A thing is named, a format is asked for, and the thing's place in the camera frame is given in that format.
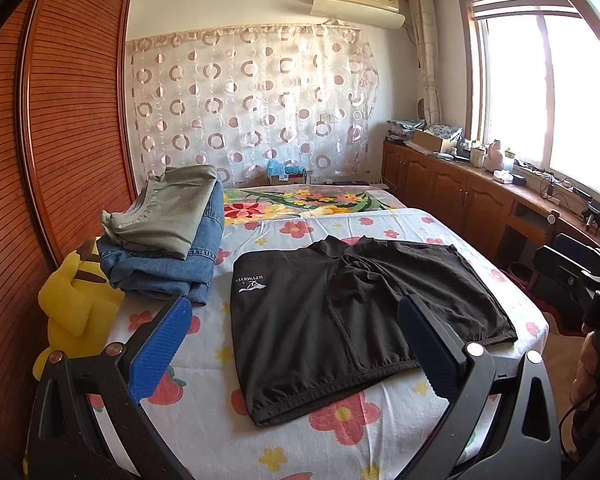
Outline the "person's right hand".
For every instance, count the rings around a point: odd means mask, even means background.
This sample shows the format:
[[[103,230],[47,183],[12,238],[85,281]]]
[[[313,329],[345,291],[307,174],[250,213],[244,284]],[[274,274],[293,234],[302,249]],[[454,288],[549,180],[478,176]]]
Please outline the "person's right hand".
[[[596,385],[596,370],[600,357],[594,346],[595,332],[586,324],[582,324],[585,338],[581,347],[577,364],[576,378],[570,388],[571,406],[576,410],[586,410],[594,398]]]

